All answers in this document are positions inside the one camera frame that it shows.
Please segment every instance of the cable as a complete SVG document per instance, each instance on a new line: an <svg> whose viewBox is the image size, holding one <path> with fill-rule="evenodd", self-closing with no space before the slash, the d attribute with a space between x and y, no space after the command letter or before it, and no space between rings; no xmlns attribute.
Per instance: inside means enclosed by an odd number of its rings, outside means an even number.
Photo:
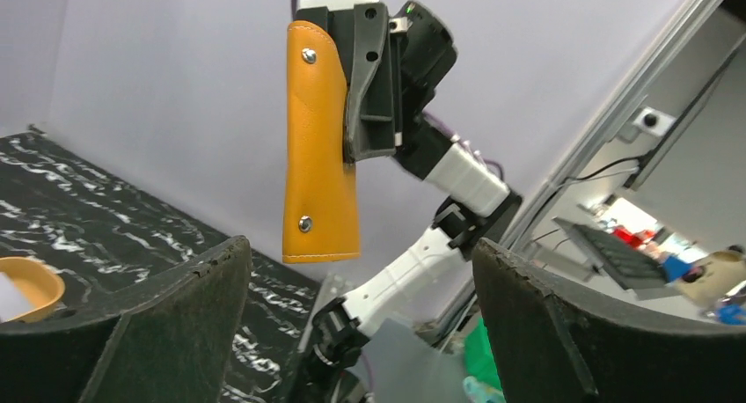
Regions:
<svg viewBox="0 0 746 403"><path fill-rule="evenodd" d="M552 231L550 231L550 232L548 232L548 233L544 233L544 234L542 234L541 236L539 236L539 237L537 237L537 238L534 238L534 239L532 239L531 241L532 241L532 242L538 242L538 241L539 241L539 240L541 240L542 238L545 238L545 237L549 236L550 234L554 234L554 233L556 233L557 231L560 231L560 229L554 229L554 230L552 230Z"/></svg>
<svg viewBox="0 0 746 403"><path fill-rule="evenodd" d="M586 181L596 180L596 178L594 176L598 175L599 173L603 172L604 170L608 170L608 169L612 168L614 165L619 165L619 164L625 163L627 161L638 161L639 162L643 157L645 157L645 156L621 158L621 159L618 159L616 161L612 161L612 162L610 162L607 165L604 165L603 167L601 167L600 169L592 172L589 175L582 176L582 177L565 177L565 180L562 183L560 183L559 186L557 186L552 191L552 193L549 195L549 197L546 198L546 200L538 208L538 210L536 211L536 213L534 213L534 215L531 217L531 220L528 222L528 224L526 224L526 228L523 230L523 232L521 233L521 235L516 238L516 241L521 236L523 236L523 234L525 234L526 231L529 230L529 228L531 227L531 225L537 220L537 218L539 218L539 216L541 215L541 212L546 208L547 205L549 205L550 202L552 202L552 200L554 199L554 197L557 196L557 194L560 192L560 190L563 187L565 187L565 186L572 186L574 184L583 183L583 182L586 182ZM604 177L616 176L616 175L619 175L619 174L622 174L622 173L625 173L625 172L629 172L629 170L625 170L625 171L622 171L622 172L615 172L613 174L610 174L610 175L604 176Z"/></svg>
<svg viewBox="0 0 746 403"><path fill-rule="evenodd" d="M502 164L498 163L497 161L493 159L486 159L485 164L491 165L492 167L497 170L497 177L500 178L500 180L505 180L505 170L502 168Z"/></svg>
<svg viewBox="0 0 746 403"><path fill-rule="evenodd" d="M640 169L639 169L638 167L633 167L633 168L628 168L628 169L626 169L626 170L619 170L618 172L611 172L611 173L609 173L609 174L604 174L603 176L595 176L595 177L594 177L593 179L586 179L586 180L569 180L569 181L566 181L565 183L562 183L561 185L559 185L559 187L565 187L565 186L572 186L572 185L577 185L578 183L585 183L586 181L590 181L590 180L600 180L600 179L606 179L606 178L609 178L609 177L615 177L615 176L618 176L619 174L627 174L627 173L630 173L630 174L635 174L635 173L636 173L636 172L638 172L639 170L640 170Z"/></svg>
<svg viewBox="0 0 746 403"><path fill-rule="evenodd" d="M698 102L698 104L699 104L699 108L697 108L697 111L696 111L696 112L694 113L694 115L693 115L693 116L691 117L691 119L692 119L692 120L696 120L696 119L697 119L697 117L699 117L699 115L700 115L700 114L702 114L702 112L703 112L703 111L705 111L705 108L707 108L707 105L708 105L708 104L710 103L710 99L712 99L712 98L713 98L713 95L714 95L714 94L715 94L715 92L716 92L716 91L718 90L718 86L720 85L720 82L722 81L722 78L724 78L724 77L725 77L725 74L726 74L726 72L727 72L727 70L723 70L723 71L721 71L720 73L718 73L717 77L716 77L716 78L715 78L715 79L713 80L713 82L712 82L711 84L709 84L709 85L707 86L707 88L708 88L708 89L707 89L707 92L706 92L706 94L705 94L705 95L703 95L703 96L702 96L702 97L700 98L701 100L700 100L700 101ZM680 118L680 119L681 119L681 118L684 118L684 117L685 117L685 115L686 115L686 114L682 114L682 115L681 115L681 116L680 116L679 118Z"/></svg>
<svg viewBox="0 0 746 403"><path fill-rule="evenodd" d="M552 252L555 252L558 248L560 248L560 245L567 242L569 239L570 238L565 238L564 240L560 240L559 242L557 242L557 245L554 245L554 247L552 248Z"/></svg>
<svg viewBox="0 0 746 403"><path fill-rule="evenodd" d="M612 161L607 165L604 165L603 167L599 168L598 170L592 172L591 174L587 176L582 177L568 177L566 180L575 180L575 181L585 181L585 180L591 180L598 174L601 174L602 172L605 172L606 170L609 170L615 165L620 165L622 163L626 163L627 161L637 161L638 164L640 163L641 159L643 159L646 155L638 155L637 157L627 157L627 158L620 158L616 161Z"/></svg>
<svg viewBox="0 0 746 403"><path fill-rule="evenodd" d="M462 148L464 148L467 152L472 154L472 157L476 158L480 163L482 163L485 166L494 167L497 170L496 174L500 178L500 180L505 181L505 170L503 169L500 163L492 159L482 158L482 154L481 152L479 152L479 150L472 150L471 144L468 140L463 139L461 136L458 135L458 133L456 133L456 130L453 130L452 128L448 127L448 125L445 124L444 121L435 117L433 114L427 111L423 111L422 115L425 117L425 120L427 120L430 124L433 124L444 135L448 136L451 141L461 145Z"/></svg>

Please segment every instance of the leather strap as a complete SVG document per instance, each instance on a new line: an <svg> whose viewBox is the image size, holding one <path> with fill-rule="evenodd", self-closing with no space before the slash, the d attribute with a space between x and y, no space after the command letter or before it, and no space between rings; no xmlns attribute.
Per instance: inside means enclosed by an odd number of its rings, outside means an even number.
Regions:
<svg viewBox="0 0 746 403"><path fill-rule="evenodd" d="M342 161L347 81L337 48L323 29L298 20L288 28L287 64L288 171L282 261L358 258L355 166Z"/></svg>

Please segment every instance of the black marble surface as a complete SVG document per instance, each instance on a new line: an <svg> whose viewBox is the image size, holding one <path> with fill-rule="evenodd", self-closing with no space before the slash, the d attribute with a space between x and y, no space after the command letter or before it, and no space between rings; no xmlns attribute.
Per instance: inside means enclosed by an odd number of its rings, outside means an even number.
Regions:
<svg viewBox="0 0 746 403"><path fill-rule="evenodd" d="M37 133L0 138L0 257L31 256L65 281L67 306L189 260L227 238ZM314 281L254 251L249 302L222 402L282 401Z"/></svg>

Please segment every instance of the keyboard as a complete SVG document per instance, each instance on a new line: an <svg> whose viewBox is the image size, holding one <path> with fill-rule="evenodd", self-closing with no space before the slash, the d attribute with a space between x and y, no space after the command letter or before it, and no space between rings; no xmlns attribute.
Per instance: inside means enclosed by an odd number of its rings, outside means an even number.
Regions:
<svg viewBox="0 0 746 403"><path fill-rule="evenodd" d="M666 270L657 260L632 249L621 238L587 225L555 221L574 243L593 253L594 260L601 262L622 289L657 289L668 282Z"/></svg>

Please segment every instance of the orange bowl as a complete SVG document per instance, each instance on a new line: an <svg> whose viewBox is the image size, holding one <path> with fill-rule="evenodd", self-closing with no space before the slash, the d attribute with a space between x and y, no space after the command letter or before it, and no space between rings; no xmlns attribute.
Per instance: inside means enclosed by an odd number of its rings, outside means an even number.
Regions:
<svg viewBox="0 0 746 403"><path fill-rule="evenodd" d="M0 273L11 279L34 308L14 319L9 319L11 321L41 321L55 310L65 292L65 282L62 278L41 262L31 258L0 258Z"/></svg>

